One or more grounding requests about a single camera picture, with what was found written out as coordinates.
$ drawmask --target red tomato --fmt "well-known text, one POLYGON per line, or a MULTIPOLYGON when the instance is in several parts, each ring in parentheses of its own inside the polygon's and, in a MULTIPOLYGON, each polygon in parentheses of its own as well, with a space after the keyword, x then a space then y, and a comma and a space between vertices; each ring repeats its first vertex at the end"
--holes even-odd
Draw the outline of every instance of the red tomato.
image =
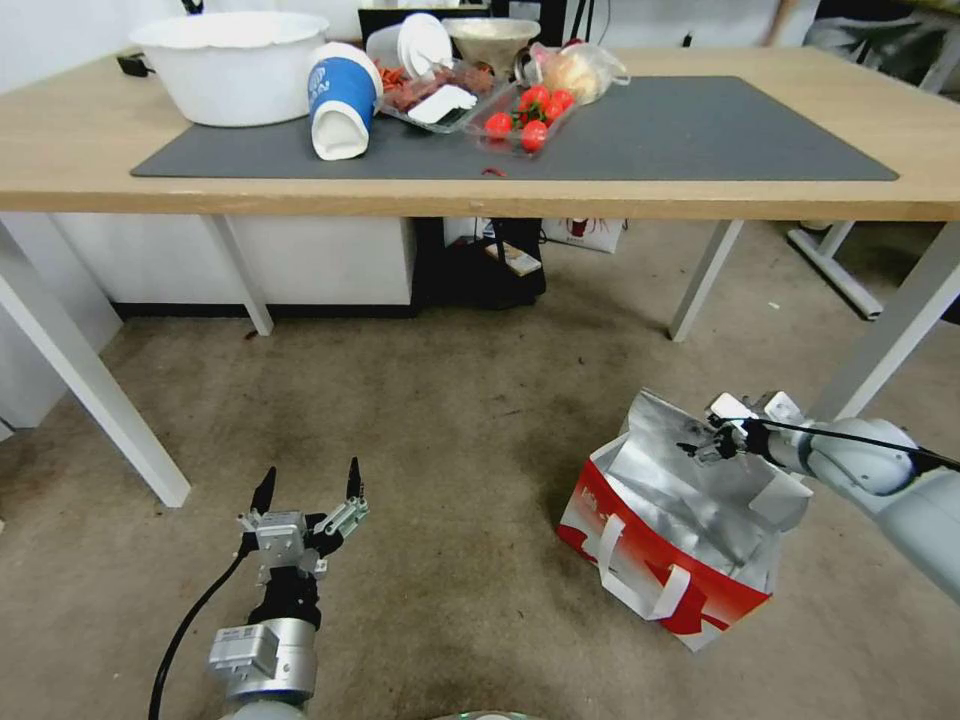
POLYGON ((493 140, 503 140, 513 129, 513 120, 506 113, 494 113, 483 124, 487 137, 493 140))
POLYGON ((531 120, 523 129, 520 143, 527 152, 537 152, 547 141, 547 126, 539 120, 531 120))
POLYGON ((534 85, 525 90, 523 95, 520 96, 520 109, 526 110, 534 103, 538 103, 540 107, 543 107, 549 99, 550 91, 547 90, 546 85, 534 85))
POLYGON ((567 108, 569 108, 571 105, 573 105, 573 104, 576 102, 576 100, 574 99, 573 95, 571 95, 571 94, 570 94, 569 92, 567 92, 566 90, 557 90, 557 91, 551 96, 550 99, 559 102, 559 103, 563 106, 563 109, 564 109, 564 110, 566 110, 567 108))
POLYGON ((563 106, 563 103, 557 100, 555 97, 550 98, 550 101, 543 106, 543 114, 547 118, 547 127, 553 125, 558 117, 563 115, 566 108, 563 106))

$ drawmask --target blue paper cup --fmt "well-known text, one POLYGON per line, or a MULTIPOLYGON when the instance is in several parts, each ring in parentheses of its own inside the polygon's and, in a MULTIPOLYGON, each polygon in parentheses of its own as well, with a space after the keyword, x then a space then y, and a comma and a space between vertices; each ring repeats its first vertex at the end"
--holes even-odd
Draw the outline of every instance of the blue paper cup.
POLYGON ((363 154, 383 95, 380 71, 362 50, 336 42, 316 50, 310 64, 307 102, 313 149, 324 160, 363 154))

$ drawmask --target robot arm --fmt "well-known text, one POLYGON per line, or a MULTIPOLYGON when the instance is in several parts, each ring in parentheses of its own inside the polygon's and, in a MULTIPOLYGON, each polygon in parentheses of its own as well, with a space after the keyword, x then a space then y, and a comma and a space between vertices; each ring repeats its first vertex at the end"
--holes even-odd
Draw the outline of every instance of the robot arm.
POLYGON ((960 603, 960 463, 886 420, 818 423, 783 392, 752 406, 724 393, 709 407, 712 440, 684 450, 700 462, 753 453, 829 486, 960 603))
POLYGON ((163 656, 154 681, 148 720, 160 720, 167 672, 187 628, 210 597, 248 555, 260 559, 263 602, 247 624, 217 631, 207 665, 227 684, 227 698, 242 704, 234 720, 302 720, 301 707, 317 681, 314 635, 320 629, 318 583, 327 557, 367 516, 369 507, 357 459, 347 480, 346 500, 329 515, 271 512, 276 469, 257 487, 250 512, 237 517, 243 537, 233 563, 184 617, 163 656))

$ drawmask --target table leg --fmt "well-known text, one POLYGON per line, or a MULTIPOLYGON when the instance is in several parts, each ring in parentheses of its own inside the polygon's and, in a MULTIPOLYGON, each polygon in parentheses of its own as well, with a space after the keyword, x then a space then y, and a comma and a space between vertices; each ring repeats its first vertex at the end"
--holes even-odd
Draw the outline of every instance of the table leg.
POLYGON ((190 492, 180 469, 0 222, 0 306, 169 507, 190 492))
POLYGON ((710 243, 700 259, 700 264, 690 279, 687 293, 683 296, 677 314, 673 316, 673 322, 670 323, 669 333, 674 342, 681 342, 690 332, 693 321, 696 320, 700 307, 707 299, 713 281, 717 279, 717 274, 727 255, 730 254, 733 242, 737 239, 742 227, 743 220, 721 220, 717 223, 713 237, 710 238, 710 243))
POLYGON ((857 282, 843 265, 833 259, 853 225, 853 221, 833 223, 820 243, 799 227, 790 230, 787 238, 830 281, 834 289, 850 301, 865 320, 876 320, 883 312, 883 305, 857 282))
POLYGON ((250 313, 253 326, 261 335, 269 335, 273 332, 273 318, 267 310, 260 287, 243 259, 243 253, 240 251, 240 245, 237 243, 230 223, 223 215, 201 215, 200 219, 210 231, 210 237, 223 259, 237 294, 243 306, 247 308, 247 312, 250 313))
POLYGON ((939 93, 958 64, 960 64, 960 30, 948 30, 943 37, 940 54, 920 81, 920 89, 939 93))
POLYGON ((960 222, 948 224, 920 258, 808 415, 858 415, 960 294, 960 222))

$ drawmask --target white bag handle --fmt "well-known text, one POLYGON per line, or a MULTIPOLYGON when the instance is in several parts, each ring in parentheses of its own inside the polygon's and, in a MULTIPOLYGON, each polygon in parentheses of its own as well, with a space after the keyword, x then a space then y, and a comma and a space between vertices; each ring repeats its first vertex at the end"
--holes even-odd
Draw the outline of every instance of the white bag handle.
POLYGON ((644 620, 662 620, 673 615, 690 586, 690 573, 679 565, 670 566, 670 577, 657 598, 644 597, 628 587, 620 578, 610 572, 610 559, 613 549, 623 533, 626 523, 616 515, 610 515, 600 537, 600 552, 597 555, 597 568, 600 570, 600 583, 607 592, 633 610, 644 620))

